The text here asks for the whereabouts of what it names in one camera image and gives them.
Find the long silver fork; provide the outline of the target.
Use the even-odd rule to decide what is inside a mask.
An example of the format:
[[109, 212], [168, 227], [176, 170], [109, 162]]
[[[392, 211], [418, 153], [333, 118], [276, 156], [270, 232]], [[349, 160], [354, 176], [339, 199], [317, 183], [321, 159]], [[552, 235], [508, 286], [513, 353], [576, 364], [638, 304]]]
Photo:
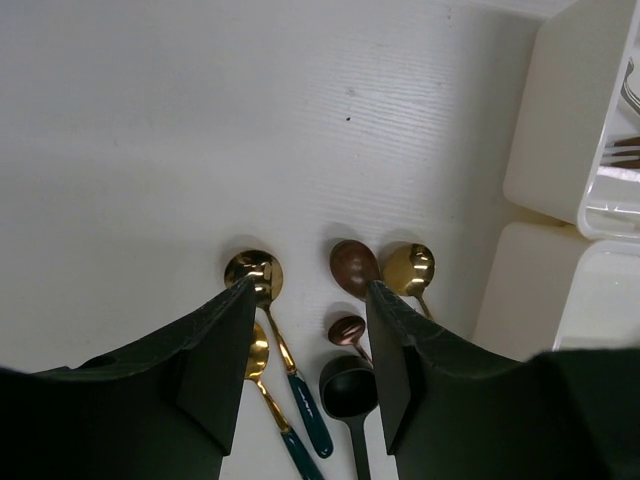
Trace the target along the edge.
[[[635, 69], [634, 60], [632, 57], [629, 58], [626, 72], [624, 74], [624, 80], [621, 87], [621, 96], [628, 104], [628, 106], [633, 110], [636, 115], [639, 115], [639, 96], [633, 92], [629, 84], [629, 77], [633, 73]], [[628, 139], [618, 140], [615, 142], [616, 147], [631, 147], [637, 148], [639, 147], [639, 137], [631, 137]]]

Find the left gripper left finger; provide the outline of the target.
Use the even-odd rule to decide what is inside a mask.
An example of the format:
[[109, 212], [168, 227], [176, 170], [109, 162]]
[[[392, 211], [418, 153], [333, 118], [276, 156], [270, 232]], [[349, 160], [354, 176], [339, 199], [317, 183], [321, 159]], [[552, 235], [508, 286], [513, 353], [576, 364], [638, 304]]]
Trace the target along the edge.
[[215, 479], [230, 453], [255, 319], [236, 282], [76, 368], [1, 372], [5, 479]]

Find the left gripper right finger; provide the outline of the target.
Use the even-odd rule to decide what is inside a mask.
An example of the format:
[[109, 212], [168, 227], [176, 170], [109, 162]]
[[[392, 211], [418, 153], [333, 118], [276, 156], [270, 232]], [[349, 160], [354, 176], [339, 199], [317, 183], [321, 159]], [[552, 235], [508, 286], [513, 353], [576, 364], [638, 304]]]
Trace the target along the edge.
[[366, 317], [387, 452], [402, 479], [635, 479], [639, 352], [519, 362], [373, 281]]

